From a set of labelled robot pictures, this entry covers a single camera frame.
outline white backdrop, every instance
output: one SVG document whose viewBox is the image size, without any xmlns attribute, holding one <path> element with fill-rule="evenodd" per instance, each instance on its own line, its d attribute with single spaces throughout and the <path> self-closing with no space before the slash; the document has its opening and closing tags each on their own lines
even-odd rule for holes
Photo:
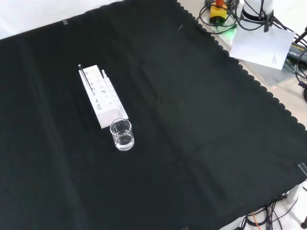
<svg viewBox="0 0 307 230">
<path fill-rule="evenodd" d="M 120 0 L 0 0 L 0 39 Z"/>
</svg>

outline table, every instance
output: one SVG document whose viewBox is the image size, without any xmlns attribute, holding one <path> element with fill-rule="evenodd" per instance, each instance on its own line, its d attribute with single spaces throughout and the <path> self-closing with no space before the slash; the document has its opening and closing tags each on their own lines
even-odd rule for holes
<svg viewBox="0 0 307 230">
<path fill-rule="evenodd" d="M 189 13 L 192 13 L 194 17 L 198 17 L 200 9 L 204 6 L 203 0 L 179 0 L 178 1 L 182 7 L 184 7 L 185 10 L 189 11 Z M 294 28 L 295 31 L 298 32 L 298 34 L 301 34 L 304 31 L 305 25 L 304 22 L 298 23 L 297 20 L 295 22 L 293 21 L 293 14 L 296 13 L 296 10 L 293 12 L 288 11 L 285 12 L 284 10 L 287 9 L 285 7 L 291 8 L 289 5 L 291 3 L 285 2 L 284 4 L 281 2 L 276 3 L 276 9 L 275 15 L 283 22 L 287 24 L 287 26 Z M 240 13 L 242 10 L 242 6 L 240 5 L 238 7 L 238 13 Z M 202 26 L 211 31 L 210 27 L 202 23 L 200 20 L 199 22 L 202 24 Z M 228 52 L 231 50 L 231 40 L 232 37 L 229 37 L 229 35 L 213 35 L 214 38 L 219 42 L 220 45 L 223 46 L 223 49 L 227 50 Z M 303 124 L 305 127 L 307 127 L 307 103 L 304 100 L 303 97 L 303 89 L 301 87 L 298 87 L 297 80 L 295 78 L 294 73 L 288 71 L 286 68 L 284 68 L 281 71 L 268 68 L 268 67 L 262 67 L 260 65 L 250 63 L 247 61 L 240 61 L 240 64 L 243 66 L 243 69 L 246 69 L 251 75 L 255 76 L 256 80 L 260 82 L 260 84 L 267 88 L 267 90 L 271 93 L 273 93 L 274 97 L 278 98 L 280 103 L 284 104 L 286 109 L 288 109 L 294 117 L 298 119 L 298 122 Z M 266 75 L 280 76 L 281 78 L 284 78 L 285 81 L 281 84 L 268 84 L 268 82 L 265 80 Z M 302 186 L 295 186 L 289 193 L 288 201 L 289 203 L 292 203 L 295 201 L 297 197 L 297 192 L 302 189 Z M 241 222 L 243 219 L 238 218 L 233 223 L 230 223 L 229 225 L 222 228 L 223 230 L 228 229 L 234 229 L 236 226 L 238 226 L 238 223 Z"/>
<path fill-rule="evenodd" d="M 303 127 L 173 0 L 67 21 L 0 44 L 4 229 L 214 230 L 304 180 Z M 78 64 L 112 81 L 135 138 L 126 154 Z"/>
</svg>

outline paper sheet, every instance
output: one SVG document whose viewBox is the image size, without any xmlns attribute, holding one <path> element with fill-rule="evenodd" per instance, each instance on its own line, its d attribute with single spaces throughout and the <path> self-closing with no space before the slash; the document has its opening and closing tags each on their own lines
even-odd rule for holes
<svg viewBox="0 0 307 230">
<path fill-rule="evenodd" d="M 250 28 L 254 24 L 242 22 Z M 263 27 L 255 31 L 247 31 L 238 26 L 233 39 L 230 56 L 256 64 L 282 69 L 295 33 L 270 28 L 268 32 Z"/>
</svg>

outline clear drinking glass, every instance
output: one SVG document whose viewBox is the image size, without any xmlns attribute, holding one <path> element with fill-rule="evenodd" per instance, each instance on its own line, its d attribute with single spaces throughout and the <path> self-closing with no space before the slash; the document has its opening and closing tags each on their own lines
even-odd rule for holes
<svg viewBox="0 0 307 230">
<path fill-rule="evenodd" d="M 134 138 L 130 121 L 119 118 L 112 122 L 110 126 L 116 148 L 120 151 L 127 151 L 132 148 Z"/>
</svg>

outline scalloped edge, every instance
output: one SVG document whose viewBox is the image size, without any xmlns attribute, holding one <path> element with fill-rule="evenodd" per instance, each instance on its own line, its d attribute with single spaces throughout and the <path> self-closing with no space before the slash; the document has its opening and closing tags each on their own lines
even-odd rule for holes
<svg viewBox="0 0 307 230">
<path fill-rule="evenodd" d="M 180 2 L 178 2 L 178 0 L 174 0 L 174 2 L 176 3 L 176 5 L 181 8 L 183 10 L 183 12 L 185 12 L 190 18 L 192 18 L 193 20 L 196 19 L 196 17 L 193 16 L 192 13 L 190 13 L 188 10 L 186 10 Z M 200 24 L 199 22 L 197 22 L 197 25 L 199 26 L 199 28 L 201 30 L 203 30 L 204 32 L 207 32 L 207 30 L 203 27 L 202 24 Z M 219 41 L 212 35 L 210 35 L 210 37 L 213 38 L 213 42 L 218 46 L 218 49 L 220 49 L 225 55 L 227 55 L 230 59 L 234 59 L 236 60 L 237 64 L 238 64 L 238 67 L 239 69 L 241 69 L 241 71 L 243 72 L 244 75 L 246 75 L 245 77 L 247 77 L 249 80 L 252 80 L 252 84 L 257 84 L 260 89 L 267 95 L 268 99 L 269 100 L 273 100 L 274 103 L 277 103 L 277 105 L 282 109 L 284 110 L 284 112 L 290 116 L 291 120 L 297 124 L 297 126 L 299 127 L 299 129 L 303 130 L 304 131 L 304 134 L 307 135 L 307 130 L 306 130 L 306 127 L 302 124 L 302 123 L 299 123 L 298 122 L 298 119 L 295 117 L 295 116 L 292 116 L 292 113 L 291 111 L 287 110 L 285 108 L 285 105 L 283 103 L 280 103 L 280 100 L 276 97 L 274 97 L 273 93 L 271 93 L 270 91 L 268 91 L 268 89 L 265 87 L 265 86 L 262 86 L 260 81 L 256 80 L 256 78 L 249 74 L 248 70 L 246 70 L 243 65 L 240 63 L 240 61 L 236 58 L 233 58 L 233 57 L 230 57 L 229 56 L 229 52 L 224 49 L 224 47 L 222 45 L 219 44 Z"/>
</svg>

